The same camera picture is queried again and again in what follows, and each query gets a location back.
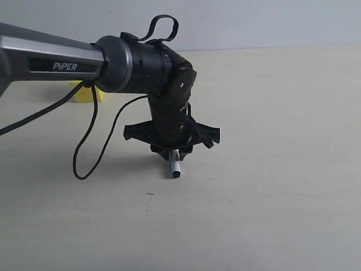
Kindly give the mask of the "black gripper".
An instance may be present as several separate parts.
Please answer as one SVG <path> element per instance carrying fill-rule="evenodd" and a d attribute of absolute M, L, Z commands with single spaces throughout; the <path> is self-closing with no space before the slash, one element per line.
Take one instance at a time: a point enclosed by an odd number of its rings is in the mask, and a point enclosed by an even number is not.
<path fill-rule="evenodd" d="M 158 121 L 126 125 L 124 138 L 149 144 L 151 151 L 164 160 L 169 160 L 170 150 L 179 149 L 179 160 L 183 161 L 193 152 L 194 145 L 202 143 L 206 148 L 212 148 L 219 143 L 220 129 L 198 123 L 192 117 L 191 104 L 187 103 Z"/>

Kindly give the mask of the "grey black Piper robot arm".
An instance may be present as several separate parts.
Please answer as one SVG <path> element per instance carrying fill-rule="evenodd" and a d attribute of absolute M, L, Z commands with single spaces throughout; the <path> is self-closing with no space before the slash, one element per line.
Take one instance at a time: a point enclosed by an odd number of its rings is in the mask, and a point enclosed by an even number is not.
<path fill-rule="evenodd" d="M 70 81 L 95 84 L 105 93 L 144 94 L 151 120 L 127 125 L 125 139 L 136 139 L 168 157 L 183 158 L 194 145 L 220 141 L 220 130 L 197 123 L 189 99 L 196 71 L 162 39 L 140 40 L 130 33 L 84 43 L 1 24 L 1 90 L 14 81 Z"/>

